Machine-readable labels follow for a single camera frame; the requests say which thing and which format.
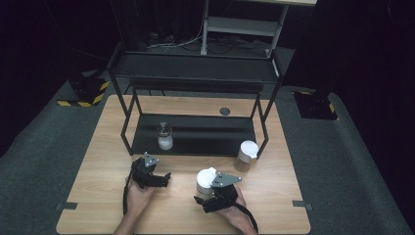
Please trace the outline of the white-lidded jar of white granules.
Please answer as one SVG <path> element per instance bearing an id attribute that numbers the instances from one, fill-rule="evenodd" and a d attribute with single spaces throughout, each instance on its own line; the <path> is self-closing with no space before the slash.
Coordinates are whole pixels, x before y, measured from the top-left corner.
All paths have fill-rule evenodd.
<path id="1" fill-rule="evenodd" d="M 204 200 L 212 197 L 213 189 L 211 186 L 212 181 L 216 177 L 216 169 L 213 167 L 202 169 L 197 174 L 197 196 Z"/>

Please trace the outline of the white metal desk frame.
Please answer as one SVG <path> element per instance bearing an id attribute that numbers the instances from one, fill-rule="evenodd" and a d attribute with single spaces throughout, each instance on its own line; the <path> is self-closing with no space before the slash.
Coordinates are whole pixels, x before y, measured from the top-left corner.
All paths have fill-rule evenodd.
<path id="1" fill-rule="evenodd" d="M 276 48 L 281 31 L 284 26 L 290 6 L 314 7 L 317 0 L 242 0 L 259 3 L 282 5 L 281 14 L 277 22 L 232 19 L 225 17 L 211 17 L 209 15 L 209 0 L 204 0 L 203 37 L 200 53 L 208 53 L 208 34 L 210 32 L 236 33 L 246 35 L 268 36 L 272 38 L 270 47 L 266 50 L 266 56 L 270 57 Z"/>

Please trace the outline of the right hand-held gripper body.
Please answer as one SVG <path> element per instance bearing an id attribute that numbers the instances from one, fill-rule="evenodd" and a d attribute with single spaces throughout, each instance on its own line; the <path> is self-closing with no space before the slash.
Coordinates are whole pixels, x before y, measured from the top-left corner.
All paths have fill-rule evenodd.
<path id="1" fill-rule="evenodd" d="M 241 177 L 219 172 L 211 183 L 213 197 L 204 201 L 205 212 L 216 212 L 232 207 L 238 198 L 235 183 Z"/>

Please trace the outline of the black metal rack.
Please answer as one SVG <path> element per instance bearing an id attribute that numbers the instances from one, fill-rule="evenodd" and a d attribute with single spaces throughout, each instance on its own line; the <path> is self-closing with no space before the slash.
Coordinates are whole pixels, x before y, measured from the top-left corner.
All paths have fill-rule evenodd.
<path id="1" fill-rule="evenodd" d="M 278 92 L 282 78 L 278 58 L 174 55 L 130 52 L 117 43 L 107 70 L 114 84 L 125 121 L 120 136 L 131 155 L 146 151 L 155 155 L 235 157 L 240 144 L 255 140 L 254 117 L 266 127 L 269 107 L 263 108 L 263 86 L 272 84 Z M 145 113 L 139 90 L 212 92 L 255 96 L 247 117 L 194 114 Z M 157 126 L 168 122 L 172 128 L 173 147 L 159 147 Z"/>

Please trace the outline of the white-lidded jar of brown powder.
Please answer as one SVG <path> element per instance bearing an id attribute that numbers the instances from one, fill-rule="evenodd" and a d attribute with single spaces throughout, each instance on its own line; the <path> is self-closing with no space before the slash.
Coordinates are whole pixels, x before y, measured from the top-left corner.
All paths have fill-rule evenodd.
<path id="1" fill-rule="evenodd" d="M 246 140 L 242 142 L 234 163 L 235 168 L 242 172 L 248 171 L 252 161 L 257 158 L 258 151 L 259 148 L 254 141 Z"/>

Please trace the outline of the person's left hand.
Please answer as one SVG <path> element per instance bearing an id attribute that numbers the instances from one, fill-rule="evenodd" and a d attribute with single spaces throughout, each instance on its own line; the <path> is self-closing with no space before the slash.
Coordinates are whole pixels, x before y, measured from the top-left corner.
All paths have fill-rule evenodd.
<path id="1" fill-rule="evenodd" d="M 127 184 L 126 215 L 138 218 L 151 202 L 156 191 L 156 187 L 141 189 L 135 181 L 131 180 Z"/>

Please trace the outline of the black yellow striped stand base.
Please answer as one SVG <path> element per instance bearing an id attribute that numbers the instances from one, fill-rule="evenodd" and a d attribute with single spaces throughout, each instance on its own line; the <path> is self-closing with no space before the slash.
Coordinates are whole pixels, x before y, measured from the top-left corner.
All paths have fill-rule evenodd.
<path id="1" fill-rule="evenodd" d="M 302 118 L 336 120 L 333 103 L 327 97 L 318 97 L 312 92 L 295 91 L 293 93 Z"/>
<path id="2" fill-rule="evenodd" d="M 84 77 L 82 74 L 69 79 L 59 93 L 57 104 L 61 107 L 89 108 L 98 105 L 104 97 L 109 82 L 101 77 Z"/>

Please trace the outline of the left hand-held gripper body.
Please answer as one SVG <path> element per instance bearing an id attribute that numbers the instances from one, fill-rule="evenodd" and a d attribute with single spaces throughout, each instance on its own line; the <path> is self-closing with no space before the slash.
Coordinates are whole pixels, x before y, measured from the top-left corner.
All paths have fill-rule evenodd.
<path id="1" fill-rule="evenodd" d="M 145 187 L 160 187 L 160 179 L 153 175 L 159 159 L 151 156 L 147 152 L 142 157 L 132 163 L 131 175 L 132 179 L 141 189 Z"/>

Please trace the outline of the person's right hand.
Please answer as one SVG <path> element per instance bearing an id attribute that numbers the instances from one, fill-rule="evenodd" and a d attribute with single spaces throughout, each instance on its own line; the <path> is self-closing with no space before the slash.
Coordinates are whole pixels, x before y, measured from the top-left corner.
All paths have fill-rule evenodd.
<path id="1" fill-rule="evenodd" d="M 245 207 L 246 201 L 243 197 L 241 189 L 236 188 L 236 192 L 238 193 L 238 198 L 236 200 L 236 203 Z M 234 206 L 217 211 L 217 212 L 220 215 L 222 215 L 235 228 L 238 228 L 240 230 L 244 230 L 246 228 L 253 228 L 253 226 L 251 225 L 249 216 Z"/>

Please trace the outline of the glass shaker with grey lid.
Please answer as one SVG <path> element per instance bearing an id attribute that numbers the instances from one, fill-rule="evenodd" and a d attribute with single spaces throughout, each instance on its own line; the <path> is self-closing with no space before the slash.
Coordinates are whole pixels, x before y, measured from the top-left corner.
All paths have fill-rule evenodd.
<path id="1" fill-rule="evenodd" d="M 159 147 L 162 150 L 170 150 L 173 147 L 172 128 L 168 122 L 160 122 L 157 126 Z"/>

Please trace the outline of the grey table edge bracket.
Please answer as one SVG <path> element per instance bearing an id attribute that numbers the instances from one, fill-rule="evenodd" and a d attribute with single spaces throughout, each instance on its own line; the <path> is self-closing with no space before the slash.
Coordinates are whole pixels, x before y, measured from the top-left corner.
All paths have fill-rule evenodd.
<path id="1" fill-rule="evenodd" d="M 64 202 L 64 203 L 58 203 L 55 206 L 56 211 L 61 210 L 76 210 L 78 203 L 72 203 L 72 202 Z"/>
<path id="2" fill-rule="evenodd" d="M 313 205 L 305 201 L 293 200 L 293 207 L 305 208 L 307 211 L 313 211 Z"/>

